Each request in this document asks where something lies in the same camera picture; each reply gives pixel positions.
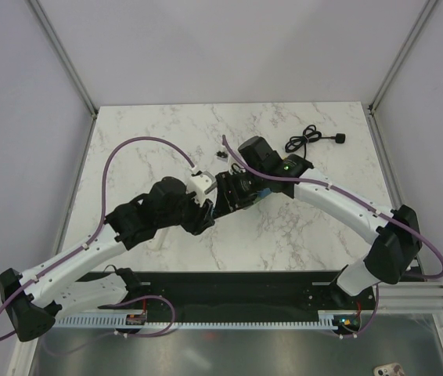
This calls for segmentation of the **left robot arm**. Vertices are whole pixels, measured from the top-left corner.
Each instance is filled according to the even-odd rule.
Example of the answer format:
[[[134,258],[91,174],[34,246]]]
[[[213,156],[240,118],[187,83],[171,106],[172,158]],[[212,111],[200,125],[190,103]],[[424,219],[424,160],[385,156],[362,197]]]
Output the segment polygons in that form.
[[[13,326],[13,335],[29,342],[46,333],[75,302],[62,300],[71,284],[103,262],[152,240],[158,231],[181,226],[198,235],[213,226],[213,204],[207,195],[215,187],[214,177],[206,172],[192,175],[186,182],[165,177],[150,192],[104,215],[94,234],[79,245],[23,272],[3,271],[2,310]]]

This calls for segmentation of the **blue cube socket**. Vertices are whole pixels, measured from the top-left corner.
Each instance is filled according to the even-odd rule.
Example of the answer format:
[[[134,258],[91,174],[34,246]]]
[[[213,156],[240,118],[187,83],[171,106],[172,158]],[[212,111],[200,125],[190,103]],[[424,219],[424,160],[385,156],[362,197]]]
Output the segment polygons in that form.
[[[263,199],[263,198],[267,197],[268,195],[270,195],[271,193],[272,193],[272,191],[270,189],[264,189],[258,193],[258,197]]]

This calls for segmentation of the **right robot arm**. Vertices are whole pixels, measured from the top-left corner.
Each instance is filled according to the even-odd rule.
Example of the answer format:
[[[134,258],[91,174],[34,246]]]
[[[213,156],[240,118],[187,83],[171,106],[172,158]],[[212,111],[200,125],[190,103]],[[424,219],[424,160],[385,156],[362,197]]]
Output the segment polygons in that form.
[[[330,301],[347,308],[366,288],[397,284],[421,249],[416,213],[402,205],[394,210],[331,182],[310,161],[296,154],[280,157],[267,141],[254,136],[233,150],[232,159],[255,179],[256,190],[270,190],[310,204],[354,230],[370,249],[345,266],[330,283]]]

